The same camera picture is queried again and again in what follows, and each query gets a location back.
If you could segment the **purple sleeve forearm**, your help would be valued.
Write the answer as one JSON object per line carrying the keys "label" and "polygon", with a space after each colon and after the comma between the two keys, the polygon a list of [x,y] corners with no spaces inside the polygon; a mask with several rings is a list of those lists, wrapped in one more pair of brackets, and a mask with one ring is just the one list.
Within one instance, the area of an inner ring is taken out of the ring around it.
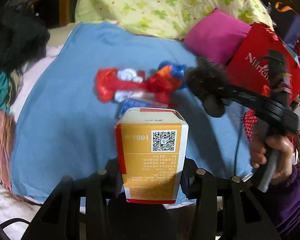
{"label": "purple sleeve forearm", "polygon": [[259,201],[282,239],[300,236],[300,169],[293,165],[290,177],[270,185]]}

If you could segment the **person's right hand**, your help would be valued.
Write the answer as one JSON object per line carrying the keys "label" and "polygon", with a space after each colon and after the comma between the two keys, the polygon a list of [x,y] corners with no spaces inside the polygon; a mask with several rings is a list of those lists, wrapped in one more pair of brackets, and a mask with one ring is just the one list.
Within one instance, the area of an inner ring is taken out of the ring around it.
{"label": "person's right hand", "polygon": [[[267,137],[266,145],[280,152],[279,162],[276,171],[272,177],[271,184],[277,185],[286,181],[293,171],[292,157],[294,153],[293,144],[283,135],[273,135]],[[259,168],[267,163],[266,147],[260,140],[260,132],[257,125],[253,127],[253,135],[250,143],[250,164],[253,168]]]}

